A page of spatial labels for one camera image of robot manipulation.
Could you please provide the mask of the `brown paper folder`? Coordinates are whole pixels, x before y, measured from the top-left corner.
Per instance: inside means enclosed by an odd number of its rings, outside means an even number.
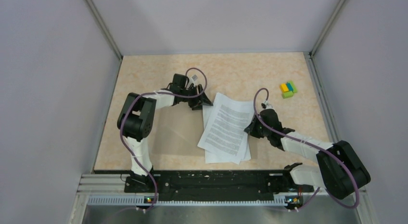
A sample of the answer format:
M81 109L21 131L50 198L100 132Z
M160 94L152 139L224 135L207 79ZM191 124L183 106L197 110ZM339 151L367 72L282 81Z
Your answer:
M201 110L193 111L186 104L162 108L154 128L154 154L204 156L204 150L197 146L204 131Z

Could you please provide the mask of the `white printed paper stack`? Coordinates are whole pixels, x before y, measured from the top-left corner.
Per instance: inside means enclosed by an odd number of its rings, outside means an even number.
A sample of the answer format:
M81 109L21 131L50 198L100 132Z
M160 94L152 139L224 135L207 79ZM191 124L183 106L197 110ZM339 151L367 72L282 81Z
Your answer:
M248 134L244 129L253 115L252 102L236 101L219 92L213 106L203 107L204 131L198 147L204 149L206 164L240 164L251 159Z

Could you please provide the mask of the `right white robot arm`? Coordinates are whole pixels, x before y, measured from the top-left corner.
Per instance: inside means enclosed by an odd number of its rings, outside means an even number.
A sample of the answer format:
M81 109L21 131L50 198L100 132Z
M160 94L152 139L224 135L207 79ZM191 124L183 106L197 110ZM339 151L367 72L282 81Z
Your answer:
M267 138L273 147L298 154L315 162L315 166L295 163L282 185L295 191L301 185L324 188L336 199L344 199L371 181L371 176L347 141L319 141L285 128L274 109L264 109L254 115L244 131L255 138Z

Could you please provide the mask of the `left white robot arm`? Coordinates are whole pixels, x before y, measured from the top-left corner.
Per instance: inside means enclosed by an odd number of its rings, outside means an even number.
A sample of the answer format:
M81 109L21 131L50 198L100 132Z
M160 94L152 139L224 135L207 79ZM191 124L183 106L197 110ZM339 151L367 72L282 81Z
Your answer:
M117 127L125 148L131 154L130 178L143 192L152 190L153 165L149 157L148 136L153 128L156 110L187 103L192 110L201 110L213 103L205 94L206 85L197 84L196 76L175 74L167 87L141 95L130 92L117 120Z

